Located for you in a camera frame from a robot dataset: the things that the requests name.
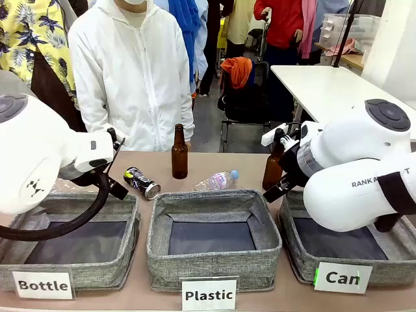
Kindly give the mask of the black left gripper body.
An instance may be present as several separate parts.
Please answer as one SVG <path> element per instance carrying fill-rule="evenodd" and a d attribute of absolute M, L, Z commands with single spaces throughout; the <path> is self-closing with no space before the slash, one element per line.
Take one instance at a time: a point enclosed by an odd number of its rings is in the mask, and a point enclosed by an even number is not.
<path fill-rule="evenodd" d="M 128 190 L 119 182 L 109 177 L 107 174 L 103 174 L 103 199 L 106 200 L 109 195 L 124 200 L 128 194 Z"/>

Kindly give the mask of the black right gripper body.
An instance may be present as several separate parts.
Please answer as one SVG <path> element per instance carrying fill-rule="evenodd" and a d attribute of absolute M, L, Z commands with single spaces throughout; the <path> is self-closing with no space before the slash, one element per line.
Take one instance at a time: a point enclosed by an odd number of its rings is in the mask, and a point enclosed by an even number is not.
<path fill-rule="evenodd" d="M 285 172 L 279 181 L 279 189 L 283 195 L 294 187 L 305 187 L 314 174 L 314 157 L 309 142 L 303 146 L 295 142 L 291 147 L 289 144 L 284 147 L 283 156 L 279 160 L 279 165 Z"/>

